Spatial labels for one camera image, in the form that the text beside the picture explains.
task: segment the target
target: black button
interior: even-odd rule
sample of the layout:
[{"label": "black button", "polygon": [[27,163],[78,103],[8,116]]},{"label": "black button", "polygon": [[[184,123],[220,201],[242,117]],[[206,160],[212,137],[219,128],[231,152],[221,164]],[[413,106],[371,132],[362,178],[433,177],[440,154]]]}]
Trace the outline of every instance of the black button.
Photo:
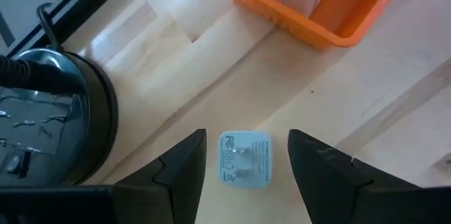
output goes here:
[{"label": "black button", "polygon": [[6,166],[6,170],[8,171],[8,173],[13,175],[19,174],[22,158],[23,155],[19,151],[16,151],[14,153],[14,155],[9,160],[8,165]]},{"label": "black button", "polygon": [[28,151],[14,151],[6,165],[6,171],[11,175],[17,175],[18,178],[24,178],[30,166],[30,157],[31,153]]}]

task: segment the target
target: scratched metal plate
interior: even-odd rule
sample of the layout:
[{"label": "scratched metal plate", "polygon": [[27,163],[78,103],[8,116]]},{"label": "scratched metal plate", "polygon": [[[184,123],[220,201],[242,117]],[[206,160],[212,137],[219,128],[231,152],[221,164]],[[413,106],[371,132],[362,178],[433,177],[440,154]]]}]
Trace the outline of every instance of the scratched metal plate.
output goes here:
[{"label": "scratched metal plate", "polygon": [[0,147],[55,154],[73,98],[20,92],[0,94]]}]

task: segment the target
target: orange plastic crate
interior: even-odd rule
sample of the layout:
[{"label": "orange plastic crate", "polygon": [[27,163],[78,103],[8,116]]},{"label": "orange plastic crate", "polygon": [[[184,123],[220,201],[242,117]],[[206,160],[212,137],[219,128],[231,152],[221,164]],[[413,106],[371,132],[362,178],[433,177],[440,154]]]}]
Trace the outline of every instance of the orange plastic crate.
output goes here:
[{"label": "orange plastic crate", "polygon": [[274,0],[236,0],[317,49],[362,40],[390,0],[321,0],[308,18]]}]

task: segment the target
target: black machine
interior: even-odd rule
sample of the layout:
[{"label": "black machine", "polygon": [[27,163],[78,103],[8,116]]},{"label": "black machine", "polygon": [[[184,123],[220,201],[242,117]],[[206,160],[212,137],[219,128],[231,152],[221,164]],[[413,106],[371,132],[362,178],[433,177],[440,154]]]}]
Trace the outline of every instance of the black machine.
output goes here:
[{"label": "black machine", "polygon": [[106,73],[63,49],[43,4],[51,45],[0,56],[0,186],[79,184],[108,156],[118,104]]},{"label": "black machine", "polygon": [[[291,130],[293,174],[313,224],[451,223],[450,188],[421,189]],[[197,130],[115,185],[0,189],[0,223],[194,223],[206,161]]]}]

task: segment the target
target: black frame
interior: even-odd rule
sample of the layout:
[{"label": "black frame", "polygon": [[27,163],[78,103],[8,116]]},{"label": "black frame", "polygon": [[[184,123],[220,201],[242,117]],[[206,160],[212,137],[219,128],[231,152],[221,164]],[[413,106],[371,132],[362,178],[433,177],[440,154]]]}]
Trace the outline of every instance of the black frame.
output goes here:
[{"label": "black frame", "polygon": [[194,224],[204,185],[198,129],[114,185],[0,188],[0,223]]},{"label": "black frame", "polygon": [[[49,17],[54,24],[54,32],[63,43],[107,0],[58,0],[49,7]],[[15,40],[8,48],[11,57],[28,49],[45,47],[49,40],[37,24],[23,39]]]}]

